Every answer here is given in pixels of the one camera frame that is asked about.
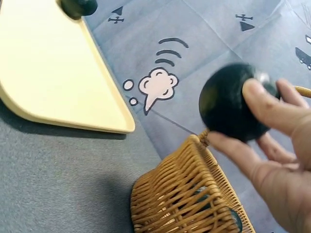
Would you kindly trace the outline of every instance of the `yellow tray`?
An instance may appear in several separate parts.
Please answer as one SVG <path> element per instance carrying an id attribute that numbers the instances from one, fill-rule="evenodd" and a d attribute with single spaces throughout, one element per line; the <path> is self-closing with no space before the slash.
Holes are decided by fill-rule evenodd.
<path id="1" fill-rule="evenodd" d="M 3 0 L 0 98 L 30 121 L 130 133 L 133 117 L 83 20 L 55 0 Z"/>

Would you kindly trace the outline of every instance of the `woven basket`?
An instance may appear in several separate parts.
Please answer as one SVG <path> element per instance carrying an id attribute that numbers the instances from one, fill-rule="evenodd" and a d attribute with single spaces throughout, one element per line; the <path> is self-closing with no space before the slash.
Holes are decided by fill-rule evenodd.
<path id="1" fill-rule="evenodd" d="M 309 89 L 296 89 L 311 97 Z M 131 195 L 135 233 L 238 233 L 232 210 L 241 219 L 243 233 L 255 232 L 207 145 L 207 130 L 190 135 L 135 182 Z"/>

